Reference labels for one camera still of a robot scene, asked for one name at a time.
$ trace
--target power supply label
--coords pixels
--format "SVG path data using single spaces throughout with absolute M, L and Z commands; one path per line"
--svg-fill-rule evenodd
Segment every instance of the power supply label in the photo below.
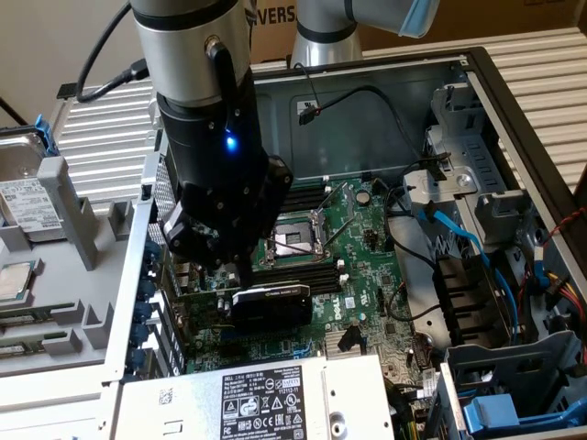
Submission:
M 301 367 L 222 379 L 221 440 L 306 439 Z

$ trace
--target blue drive bracket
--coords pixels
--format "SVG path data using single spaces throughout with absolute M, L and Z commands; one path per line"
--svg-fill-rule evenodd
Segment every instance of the blue drive bracket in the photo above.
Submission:
M 518 418 L 510 394 L 481 396 L 463 408 L 469 434 L 475 440 L 505 435 L 525 435 L 572 428 L 587 422 L 587 398 L 564 412 Z

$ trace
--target barcode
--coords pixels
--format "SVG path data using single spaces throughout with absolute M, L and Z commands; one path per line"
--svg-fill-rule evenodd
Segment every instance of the barcode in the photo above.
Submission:
M 173 388 L 159 391 L 159 405 L 167 405 L 173 401 Z

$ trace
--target black cable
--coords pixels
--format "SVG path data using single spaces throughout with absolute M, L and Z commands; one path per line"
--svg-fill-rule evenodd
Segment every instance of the black cable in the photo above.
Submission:
M 407 252 L 408 254 L 410 254 L 412 257 L 416 257 L 417 259 L 424 261 L 430 268 L 432 268 L 432 270 L 436 269 L 436 264 L 434 264 L 434 261 L 432 261 L 430 258 L 427 258 L 423 255 L 418 254 L 417 252 L 414 252 L 411 249 L 408 249 L 407 247 L 405 247 L 404 245 L 402 245 L 401 243 L 399 243 L 395 237 L 392 234 L 392 229 L 389 227 L 389 222 L 387 221 L 387 207 L 389 206 L 389 200 L 391 198 L 391 193 L 394 190 L 394 188 L 390 188 L 390 190 L 387 192 L 387 195 L 385 196 L 385 201 L 383 202 L 383 211 L 385 212 L 385 220 L 383 222 L 383 227 L 385 229 L 385 235 L 387 236 L 387 239 L 391 239 L 392 243 L 397 246 L 398 248 L 400 248 L 401 250 L 403 250 L 404 252 Z
M 402 190 L 404 193 L 401 195 L 397 195 L 395 192 L 398 190 Z M 395 202 L 397 203 L 397 205 L 400 207 L 400 209 L 402 210 L 401 212 L 397 212 L 394 210 L 389 210 L 388 213 L 397 217 L 397 216 L 406 216 L 406 217 L 413 217 L 412 213 L 410 213 L 407 208 L 404 206 L 404 204 L 402 203 L 402 201 L 400 200 L 401 197 L 403 197 L 405 194 L 405 190 L 404 187 L 398 187 L 398 188 L 394 188 L 391 192 L 390 192 L 390 196 L 395 200 Z
M 302 71 L 304 71 L 304 75 L 307 78 L 307 80 L 310 82 L 310 87 L 312 87 L 312 93 L 314 94 L 314 99 L 316 99 L 316 103 L 318 105 L 318 108 L 320 107 L 320 100 L 318 99 L 318 93 L 316 93 L 316 88 L 314 87 L 314 82 L 312 81 L 312 78 L 310 77 L 310 74 L 308 73 L 308 71 L 305 69 L 305 66 L 301 63 L 301 62 L 297 62 L 293 68 L 297 69 L 297 68 L 302 69 Z
M 15 121 L 17 121 L 17 123 L 21 126 L 27 126 L 28 123 L 25 120 L 24 117 L 22 117 L 21 115 L 18 114 L 18 112 L 12 108 L 12 105 L 10 105 L 9 103 L 7 103 L 3 97 L 0 96 L 0 107 L 2 107 L 2 109 L 8 113 L 8 115 L 10 117 L 12 117 Z
M 88 59 L 86 60 L 85 64 L 82 67 L 82 71 L 80 72 L 80 77 L 77 80 L 76 98 L 77 98 L 78 102 L 90 103 L 90 102 L 95 101 L 96 99 L 104 96 L 108 92 L 116 89 L 118 86 L 120 86 L 122 84 L 129 83 L 130 81 L 133 81 L 133 80 L 142 80 L 143 78 L 146 78 L 147 76 L 149 76 L 149 70 L 147 69 L 147 63 L 145 62 L 144 59 L 139 60 L 139 61 L 136 61 L 135 63 L 133 63 L 129 69 L 122 71 L 115 78 L 108 81 L 106 84 L 102 85 L 98 89 L 91 91 L 89 94 L 83 94 L 83 88 L 85 86 L 85 82 L 88 78 L 90 70 L 92 69 L 96 59 L 98 58 L 98 55 L 100 54 L 100 52 L 102 51 L 102 48 L 104 47 L 104 45 L 106 44 L 106 42 L 108 41 L 110 36 L 112 35 L 112 32 L 114 31 L 116 26 L 118 26 L 118 23 L 120 23 L 120 20 L 122 20 L 124 18 L 124 16 L 129 11 L 130 11 L 130 3 L 126 2 L 122 6 L 122 8 L 116 13 L 114 18 L 112 18 L 112 21 L 110 21 L 110 23 L 108 23 L 108 26 L 106 26 L 106 29 L 104 29 L 104 32 L 102 33 L 102 35 L 100 36 L 98 41 L 96 41 L 95 46 L 92 49 L 92 52 L 90 52 L 90 56 L 88 57 Z
M 397 294 L 399 293 L 399 289 L 397 291 L 395 291 L 392 295 L 392 298 L 390 299 L 390 305 L 393 304 L 393 300 L 395 299 L 395 297 L 397 296 Z M 395 321 L 399 321 L 400 323 L 411 323 L 413 321 L 415 321 L 416 319 L 420 319 L 423 318 L 424 316 L 426 316 L 427 314 L 430 314 L 432 312 L 434 312 L 436 309 L 440 308 L 440 304 L 437 304 L 435 306 L 430 307 L 429 309 L 424 310 L 422 313 L 419 313 L 415 316 L 412 317 L 407 317 L 407 316 L 398 316 L 397 314 L 393 313 L 392 308 L 390 307 L 389 310 L 389 315 L 395 320 Z
M 415 147 L 414 142 L 412 142 L 412 139 L 407 134 L 407 131 L 405 130 L 405 127 L 404 127 L 404 123 L 402 122 L 402 119 L 400 119 L 400 116 L 397 113 L 397 110 L 395 109 L 395 106 L 393 105 L 392 101 L 389 99 L 389 97 L 381 89 L 379 89 L 373 85 L 362 85 L 361 87 L 357 87 L 356 89 L 350 90 L 350 91 L 342 94 L 341 96 L 333 99 L 332 101 L 328 101 L 326 104 L 321 105 L 319 107 L 320 113 L 322 113 L 327 108 L 332 107 L 333 105 L 336 105 L 336 104 L 340 103 L 341 101 L 344 101 L 345 99 L 351 97 L 353 94 L 357 94 L 359 92 L 370 92 L 372 94 L 376 94 L 385 102 L 385 104 L 389 107 L 389 109 L 392 112 L 393 119 L 395 119 L 395 124 L 397 125 L 397 128 L 400 130 L 400 134 L 402 135 L 404 142 L 414 151 L 415 155 L 419 158 L 421 156 L 421 152 L 418 151 L 418 149 Z

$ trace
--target cpu processor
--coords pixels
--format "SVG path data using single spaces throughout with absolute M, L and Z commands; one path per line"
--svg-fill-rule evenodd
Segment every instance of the cpu processor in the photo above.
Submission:
M 5 264 L 0 269 L 0 303 L 21 300 L 30 281 L 35 261 Z

